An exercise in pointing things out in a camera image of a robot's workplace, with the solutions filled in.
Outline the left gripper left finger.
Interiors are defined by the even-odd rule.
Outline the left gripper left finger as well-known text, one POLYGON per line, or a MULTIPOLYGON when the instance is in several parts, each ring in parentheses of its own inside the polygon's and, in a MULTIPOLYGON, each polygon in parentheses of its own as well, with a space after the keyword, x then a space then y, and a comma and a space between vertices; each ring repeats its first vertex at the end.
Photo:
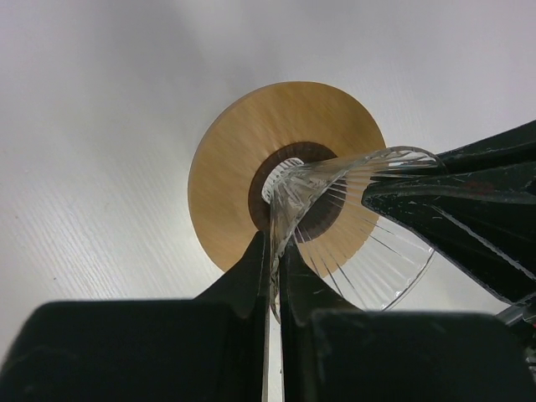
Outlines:
POLYGON ((1 367, 4 401, 264 401, 270 245, 193 299, 54 301, 1 367))

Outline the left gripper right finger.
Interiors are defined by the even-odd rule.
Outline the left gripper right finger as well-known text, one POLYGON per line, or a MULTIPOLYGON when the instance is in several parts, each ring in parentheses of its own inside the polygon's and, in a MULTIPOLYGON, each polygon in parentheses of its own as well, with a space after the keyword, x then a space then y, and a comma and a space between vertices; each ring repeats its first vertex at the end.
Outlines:
POLYGON ((512 331, 459 312, 364 312, 286 249, 280 263, 286 401, 532 401, 512 331))

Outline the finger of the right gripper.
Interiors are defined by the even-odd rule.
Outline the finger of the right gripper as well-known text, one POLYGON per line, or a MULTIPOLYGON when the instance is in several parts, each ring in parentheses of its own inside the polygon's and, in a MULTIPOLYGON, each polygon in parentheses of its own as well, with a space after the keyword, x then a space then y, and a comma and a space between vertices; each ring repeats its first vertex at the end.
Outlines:
POLYGON ((362 203, 497 299, 535 301, 535 124, 443 152, 445 171, 368 186, 362 203))

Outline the clear ribbed glass dripper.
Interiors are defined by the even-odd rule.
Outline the clear ribbed glass dripper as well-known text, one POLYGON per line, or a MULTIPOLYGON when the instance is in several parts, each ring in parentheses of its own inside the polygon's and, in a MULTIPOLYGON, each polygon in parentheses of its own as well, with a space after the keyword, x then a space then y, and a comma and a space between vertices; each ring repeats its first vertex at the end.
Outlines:
POLYGON ((286 248, 306 272, 343 302, 383 311, 426 273, 435 252, 409 230, 362 203, 368 186, 443 173, 444 163, 416 147, 304 163, 289 157, 262 193, 270 205, 271 311, 281 315, 281 264, 286 248))

